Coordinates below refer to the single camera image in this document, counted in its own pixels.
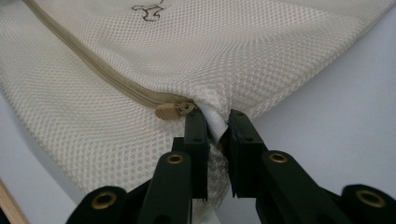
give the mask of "zipper slider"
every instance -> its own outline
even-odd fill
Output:
[[[158,105],[155,108],[155,115],[159,119],[169,120],[178,119],[181,116],[185,116],[196,108],[194,103],[169,103],[164,105]]]

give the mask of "white mesh fabric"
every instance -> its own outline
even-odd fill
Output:
[[[36,2],[131,82],[191,98],[227,119],[231,108],[253,118],[271,108],[395,0],[164,0],[160,17],[151,15],[156,21],[144,20],[141,0]],[[129,190],[150,178],[183,120],[156,119],[88,69],[23,3],[0,4],[0,80],[41,146],[83,192],[109,184]],[[220,136],[224,128],[212,130]],[[209,164],[217,204],[227,178],[214,148]]]
[[[105,185],[131,190],[152,177],[184,119],[157,119],[105,83],[18,0],[0,5],[0,83],[32,136],[84,193]],[[209,203],[220,203],[226,160],[213,147]]]
[[[395,0],[35,0],[122,76],[224,119],[257,117],[317,74]]]

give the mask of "printed logo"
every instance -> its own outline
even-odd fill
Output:
[[[162,6],[161,4],[163,3],[163,0],[161,0],[161,3],[159,4],[154,4],[154,5],[149,5],[149,6],[134,6],[132,7],[133,10],[138,11],[142,10],[145,12],[145,15],[143,16],[143,20],[145,21],[158,21],[160,19],[160,12],[164,9],[166,9],[165,6]]]

